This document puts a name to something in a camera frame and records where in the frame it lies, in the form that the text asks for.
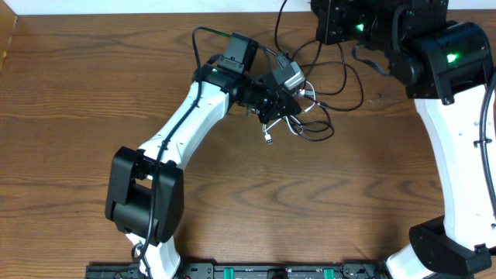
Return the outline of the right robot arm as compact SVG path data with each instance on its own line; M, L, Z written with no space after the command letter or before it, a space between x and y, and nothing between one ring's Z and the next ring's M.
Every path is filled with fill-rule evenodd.
M495 255L495 67L478 25L447 19L442 0L313 1L316 39L382 51L428 132L444 213L410 228L379 278L472 278Z

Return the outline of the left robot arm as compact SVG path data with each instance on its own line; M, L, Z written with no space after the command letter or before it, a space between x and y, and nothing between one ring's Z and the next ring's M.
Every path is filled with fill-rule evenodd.
M116 152L105 216L132 241L141 277L172 278L180 266L174 233L184 212L184 170L208 131L233 105L263 124L301 113L293 96L304 80L285 53L233 33L225 53L199 64L167 123L138 149Z

